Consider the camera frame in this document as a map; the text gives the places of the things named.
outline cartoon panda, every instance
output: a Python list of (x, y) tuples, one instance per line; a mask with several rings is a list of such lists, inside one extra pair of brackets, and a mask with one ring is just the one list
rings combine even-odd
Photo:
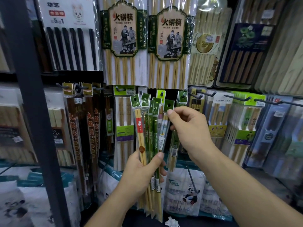
[(5, 216), (13, 217), (16, 215), (17, 218), (22, 218), (26, 213), (27, 210), (22, 207), (25, 203), (25, 200), (21, 200), (20, 202), (6, 202), (5, 206), (7, 209), (5, 210)]
[(189, 188), (188, 189), (188, 194), (185, 195), (185, 197), (183, 198), (183, 201), (187, 202), (187, 203), (190, 202), (190, 204), (193, 205), (198, 201), (198, 194), (199, 193), (200, 193), (200, 190), (198, 190), (198, 193), (196, 193), (194, 189)]

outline right hand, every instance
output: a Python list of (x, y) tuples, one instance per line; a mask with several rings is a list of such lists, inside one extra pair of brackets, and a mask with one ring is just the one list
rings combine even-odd
[(189, 107), (176, 107), (168, 110), (167, 115), (176, 129), (182, 146), (194, 162), (201, 157), (201, 152), (214, 146), (205, 115)]

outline metal pole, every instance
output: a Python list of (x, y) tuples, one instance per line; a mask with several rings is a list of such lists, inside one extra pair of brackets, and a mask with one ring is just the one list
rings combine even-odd
[(33, 147), (43, 174), (56, 227), (70, 227), (41, 73), (25, 0), (0, 0)]

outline brown wax seal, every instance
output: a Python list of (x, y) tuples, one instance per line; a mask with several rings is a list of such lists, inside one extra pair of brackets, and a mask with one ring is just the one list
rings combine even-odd
[(141, 153), (143, 153), (143, 152), (145, 151), (145, 148), (142, 147), (142, 146), (140, 146), (140, 147), (139, 147), (139, 151), (140, 151)]

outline left hand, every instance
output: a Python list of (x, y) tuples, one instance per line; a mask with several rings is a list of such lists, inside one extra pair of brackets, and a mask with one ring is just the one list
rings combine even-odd
[(157, 153), (146, 166), (140, 162), (139, 155), (139, 150), (136, 150), (128, 158), (122, 178), (117, 186), (117, 189), (124, 194), (124, 199), (128, 200), (129, 206), (132, 206), (138, 197), (146, 191), (151, 177), (158, 167), (160, 167), (160, 174), (166, 176), (166, 171), (163, 168), (166, 164), (162, 152)]

